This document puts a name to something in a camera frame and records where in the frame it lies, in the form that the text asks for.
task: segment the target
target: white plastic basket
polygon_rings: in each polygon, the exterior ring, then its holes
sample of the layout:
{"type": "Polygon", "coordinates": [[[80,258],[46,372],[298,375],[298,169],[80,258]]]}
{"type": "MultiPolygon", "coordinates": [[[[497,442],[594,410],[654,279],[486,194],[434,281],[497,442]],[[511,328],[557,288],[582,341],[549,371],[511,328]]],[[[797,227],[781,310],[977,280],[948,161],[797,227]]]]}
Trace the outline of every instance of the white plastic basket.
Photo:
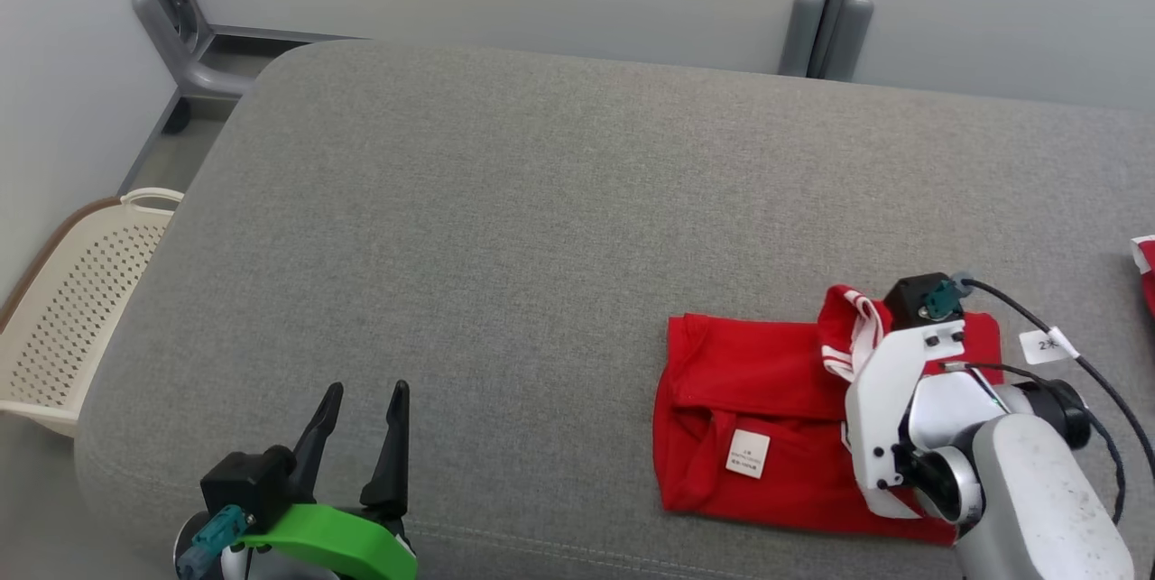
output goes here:
{"type": "Polygon", "coordinates": [[[143,199],[184,195],[141,188],[76,211],[0,308],[0,411],[75,437],[104,347],[172,217],[143,199]]]}

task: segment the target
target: red and white garment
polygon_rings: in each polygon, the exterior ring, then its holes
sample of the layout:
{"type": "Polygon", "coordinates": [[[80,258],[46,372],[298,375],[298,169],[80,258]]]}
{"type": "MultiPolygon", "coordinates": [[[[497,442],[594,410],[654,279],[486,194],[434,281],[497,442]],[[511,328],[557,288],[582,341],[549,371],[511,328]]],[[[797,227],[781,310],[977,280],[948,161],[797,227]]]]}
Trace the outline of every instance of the red and white garment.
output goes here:
{"type": "Polygon", "coordinates": [[[1139,267],[1147,310],[1155,317],[1155,273],[1152,272],[1152,262],[1155,262],[1155,235],[1131,239],[1131,256],[1139,267]]]}
{"type": "MultiPolygon", "coordinates": [[[[966,351],[956,359],[1000,363],[993,318],[967,314],[966,321],[966,351]]],[[[654,407],[654,468],[663,507],[787,528],[953,543],[954,527],[923,519],[909,490],[892,492],[894,518],[874,514],[843,445],[849,381],[889,328],[881,303],[844,285],[829,289],[817,324],[671,318],[654,407]],[[769,438],[757,478],[726,469],[739,430],[769,438]]],[[[926,371],[938,373],[937,362],[926,371]]]]}

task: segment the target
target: cable label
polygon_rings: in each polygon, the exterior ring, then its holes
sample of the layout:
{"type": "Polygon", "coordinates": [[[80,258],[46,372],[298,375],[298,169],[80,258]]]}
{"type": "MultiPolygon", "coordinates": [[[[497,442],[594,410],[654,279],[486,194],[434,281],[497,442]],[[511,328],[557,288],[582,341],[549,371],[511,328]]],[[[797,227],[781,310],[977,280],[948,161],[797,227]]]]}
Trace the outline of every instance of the cable label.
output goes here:
{"type": "Polygon", "coordinates": [[[1070,358],[1063,341],[1065,340],[1056,339],[1053,335],[1044,333],[1041,329],[1024,332],[1019,335],[1019,343],[1022,345],[1022,356],[1033,366],[1070,358]]]}

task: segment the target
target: gray cushion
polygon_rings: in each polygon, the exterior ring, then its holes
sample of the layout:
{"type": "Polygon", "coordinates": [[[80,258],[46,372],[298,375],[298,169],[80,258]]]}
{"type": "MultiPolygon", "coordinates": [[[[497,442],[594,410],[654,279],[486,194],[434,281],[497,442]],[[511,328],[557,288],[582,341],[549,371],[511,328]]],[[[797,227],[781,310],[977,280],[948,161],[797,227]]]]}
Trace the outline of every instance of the gray cushion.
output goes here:
{"type": "MultiPolygon", "coordinates": [[[[813,320],[832,283],[969,269],[1152,424],[1155,124],[1126,112],[469,49],[293,50],[241,101],[84,407],[92,507],[162,557],[233,449],[345,384],[318,484],[353,505],[412,386],[425,578],[932,578],[949,551],[663,513],[666,317],[813,320]]],[[[990,299],[1007,362],[1026,326],[990,299]]],[[[1071,366],[1049,369],[1060,373],[1071,366]]],[[[1152,484],[1120,443],[1137,566],[1152,484]]],[[[1109,503],[1097,443],[1080,453],[1109,503]]]]}

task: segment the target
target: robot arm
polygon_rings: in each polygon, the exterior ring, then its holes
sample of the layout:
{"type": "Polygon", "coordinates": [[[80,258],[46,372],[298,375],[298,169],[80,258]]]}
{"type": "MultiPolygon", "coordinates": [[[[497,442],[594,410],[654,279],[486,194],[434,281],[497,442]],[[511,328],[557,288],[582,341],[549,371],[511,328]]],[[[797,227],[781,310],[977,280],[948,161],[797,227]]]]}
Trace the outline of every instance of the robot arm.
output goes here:
{"type": "Polygon", "coordinates": [[[409,385],[398,381],[385,444],[360,506],[335,508],[313,497],[325,443],[343,387],[334,384],[289,451],[233,452],[203,478],[208,511],[177,537],[180,580],[412,580],[417,558],[402,518],[409,506],[409,385]]]}
{"type": "Polygon", "coordinates": [[[1135,577],[1110,514],[1046,421],[998,417],[983,423],[969,452],[954,451],[982,489],[979,518],[954,546],[967,578],[1135,577]]]}
{"type": "MultiPolygon", "coordinates": [[[[929,362],[963,351],[957,297],[953,306],[936,304],[949,284],[932,274],[895,285],[884,300],[894,330],[847,392],[851,459],[867,505],[895,516],[889,489],[915,489],[927,513],[959,527],[955,552],[974,580],[1134,578],[1123,538],[1071,453],[1090,437],[1081,407],[1030,382],[992,387],[962,366],[922,377],[929,362]]],[[[1078,397],[1070,386],[1063,395],[1078,397]]]]}

